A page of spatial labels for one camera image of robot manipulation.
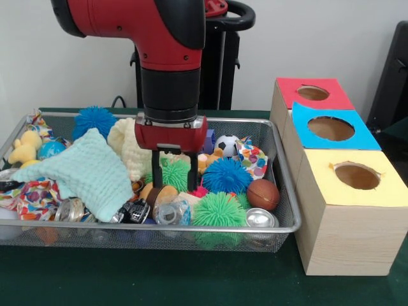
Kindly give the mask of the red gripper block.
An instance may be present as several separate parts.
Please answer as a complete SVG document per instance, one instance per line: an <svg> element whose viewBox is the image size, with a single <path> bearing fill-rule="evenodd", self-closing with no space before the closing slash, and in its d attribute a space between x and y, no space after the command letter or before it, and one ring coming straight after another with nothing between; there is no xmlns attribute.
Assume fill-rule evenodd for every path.
<svg viewBox="0 0 408 306"><path fill-rule="evenodd" d="M207 136L207 118L197 116L193 121L178 123L160 123L150 120L139 112L135 120L135 136L142 149L152 151L153 187L163 186L163 173L160 166L159 150L179 150L188 152L190 170L187 174L187 190L193 192L198 186L198 155Z"/></svg>

